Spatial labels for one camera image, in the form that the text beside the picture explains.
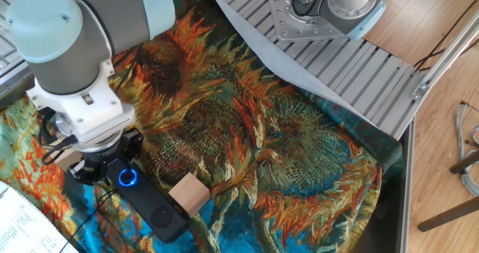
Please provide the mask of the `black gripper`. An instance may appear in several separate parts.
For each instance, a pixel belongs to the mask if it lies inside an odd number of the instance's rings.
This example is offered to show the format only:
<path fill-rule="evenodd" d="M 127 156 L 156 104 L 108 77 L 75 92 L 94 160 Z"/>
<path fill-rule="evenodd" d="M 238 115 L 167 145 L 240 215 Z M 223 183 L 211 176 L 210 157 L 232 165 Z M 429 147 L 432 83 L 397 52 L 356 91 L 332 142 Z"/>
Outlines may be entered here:
<path fill-rule="evenodd" d="M 67 173 L 77 182 L 93 186 L 98 183 L 109 184 L 106 177 L 107 164 L 116 159 L 128 160 L 139 158 L 143 135 L 136 129 L 124 133 L 125 142 L 117 142 L 111 147 L 97 152 L 84 153 L 84 160 L 71 165 Z"/>

